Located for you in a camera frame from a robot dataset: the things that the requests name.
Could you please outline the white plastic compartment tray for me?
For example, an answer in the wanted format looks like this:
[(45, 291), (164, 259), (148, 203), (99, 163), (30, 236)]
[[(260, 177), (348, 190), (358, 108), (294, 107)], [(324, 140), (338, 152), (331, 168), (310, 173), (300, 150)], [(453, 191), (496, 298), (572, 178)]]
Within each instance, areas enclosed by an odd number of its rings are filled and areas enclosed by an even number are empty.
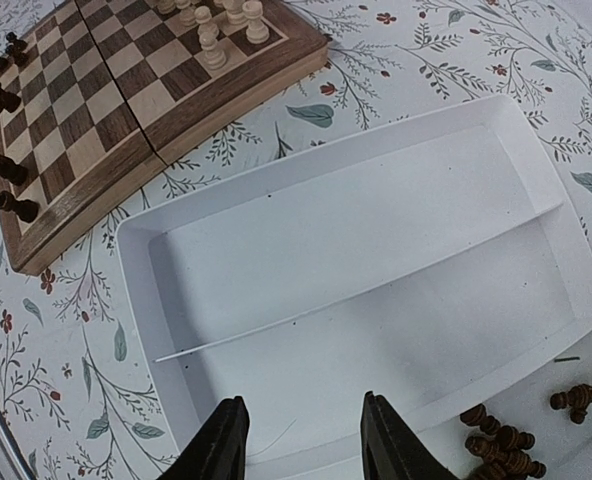
[(124, 221), (117, 244), (168, 434), (250, 415), (250, 479), (357, 479), (364, 395), (456, 475), (459, 415), (533, 433), (592, 479), (592, 252), (517, 103), (490, 96), (332, 141)]

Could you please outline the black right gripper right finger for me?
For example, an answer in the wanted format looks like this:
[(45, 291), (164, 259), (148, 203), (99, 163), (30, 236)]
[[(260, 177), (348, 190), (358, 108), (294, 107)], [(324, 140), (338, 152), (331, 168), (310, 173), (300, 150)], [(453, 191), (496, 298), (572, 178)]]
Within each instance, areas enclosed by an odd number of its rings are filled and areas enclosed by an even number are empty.
[(365, 394), (360, 434), (363, 477), (367, 480), (457, 480), (383, 395)]

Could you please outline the wooden chess board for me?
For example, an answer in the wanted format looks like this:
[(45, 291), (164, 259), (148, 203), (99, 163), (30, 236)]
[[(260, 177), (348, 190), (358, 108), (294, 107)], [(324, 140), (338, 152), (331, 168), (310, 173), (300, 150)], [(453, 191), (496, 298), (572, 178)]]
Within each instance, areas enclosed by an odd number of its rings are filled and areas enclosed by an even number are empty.
[(327, 41), (282, 1), (260, 1), (269, 39), (228, 23), (223, 1), (200, 1), (227, 54), (206, 68), (198, 24), (157, 1), (67, 1), (20, 39), (28, 63), (0, 73), (21, 98), (0, 114), (0, 154), (27, 168), (0, 192), (40, 205), (0, 214), (11, 268), (38, 275), (137, 189), (231, 122), (322, 68)]

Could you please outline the dark chess piece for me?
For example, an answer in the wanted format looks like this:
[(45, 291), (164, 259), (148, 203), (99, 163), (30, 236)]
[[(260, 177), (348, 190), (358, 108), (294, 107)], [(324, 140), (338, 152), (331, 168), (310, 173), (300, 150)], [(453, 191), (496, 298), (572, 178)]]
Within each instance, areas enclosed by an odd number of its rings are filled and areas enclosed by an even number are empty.
[(22, 185), (28, 176), (26, 167), (16, 164), (12, 159), (0, 154), (0, 176), (16, 186)]
[(33, 222), (40, 209), (40, 205), (33, 200), (18, 200), (10, 191), (0, 192), (0, 210), (14, 213), (25, 223)]

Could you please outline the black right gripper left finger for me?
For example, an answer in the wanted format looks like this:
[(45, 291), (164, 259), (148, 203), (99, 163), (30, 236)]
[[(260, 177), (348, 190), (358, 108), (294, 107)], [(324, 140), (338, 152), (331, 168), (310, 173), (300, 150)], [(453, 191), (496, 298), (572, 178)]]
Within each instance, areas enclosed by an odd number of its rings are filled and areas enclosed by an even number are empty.
[(241, 396), (222, 400), (159, 480), (245, 478), (250, 417)]

